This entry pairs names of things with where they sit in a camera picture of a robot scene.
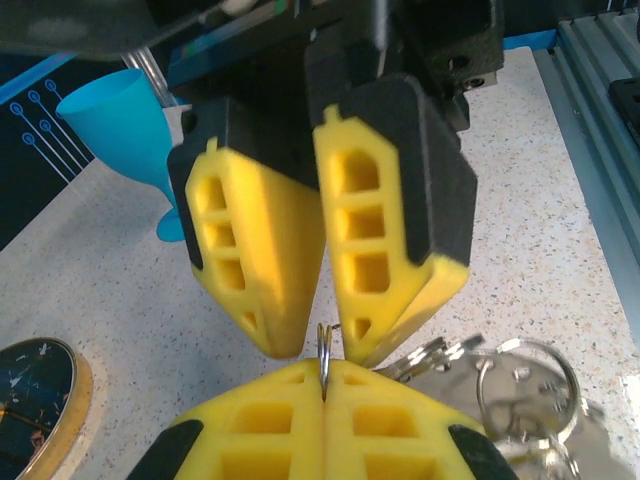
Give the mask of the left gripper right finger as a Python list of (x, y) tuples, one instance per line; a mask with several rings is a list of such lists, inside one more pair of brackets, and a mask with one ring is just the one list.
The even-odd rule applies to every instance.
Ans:
[(480, 423), (345, 360), (330, 362), (326, 479), (514, 479)]

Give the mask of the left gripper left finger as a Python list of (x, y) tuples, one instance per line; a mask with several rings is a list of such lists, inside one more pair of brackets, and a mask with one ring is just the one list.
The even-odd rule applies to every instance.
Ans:
[(303, 360), (233, 388), (173, 420), (136, 479), (322, 479), (319, 362)]

